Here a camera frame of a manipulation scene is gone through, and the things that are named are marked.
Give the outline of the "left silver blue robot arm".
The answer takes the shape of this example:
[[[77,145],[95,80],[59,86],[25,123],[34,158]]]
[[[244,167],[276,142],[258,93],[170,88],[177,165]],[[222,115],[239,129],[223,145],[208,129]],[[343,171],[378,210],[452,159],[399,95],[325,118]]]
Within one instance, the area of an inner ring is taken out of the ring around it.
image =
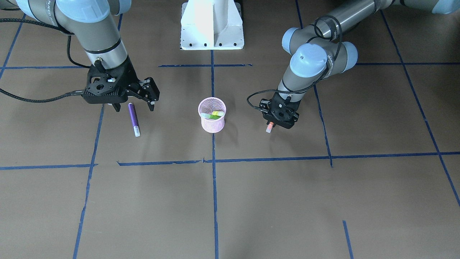
[[[459,9],[458,0],[347,0],[304,28],[290,28],[281,45],[291,55],[273,100],[298,103],[320,80],[343,73],[358,61],[358,50],[343,35],[378,10],[391,5],[450,14]]]

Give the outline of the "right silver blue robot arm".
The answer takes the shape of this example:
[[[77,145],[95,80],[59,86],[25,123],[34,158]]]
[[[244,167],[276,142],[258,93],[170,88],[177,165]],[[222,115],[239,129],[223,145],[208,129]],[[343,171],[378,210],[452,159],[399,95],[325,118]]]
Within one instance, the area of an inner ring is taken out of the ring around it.
[[[57,101],[81,96],[89,104],[110,104],[119,112],[122,103],[135,97],[147,103],[150,111],[160,98],[153,78],[137,77],[128,51],[113,16],[126,13],[130,0],[2,0],[1,10],[21,10],[31,19],[2,18],[1,22],[18,22],[52,28],[68,36],[74,35],[84,49],[91,65],[87,66],[86,87],[55,98],[34,100],[1,93],[31,103]]]

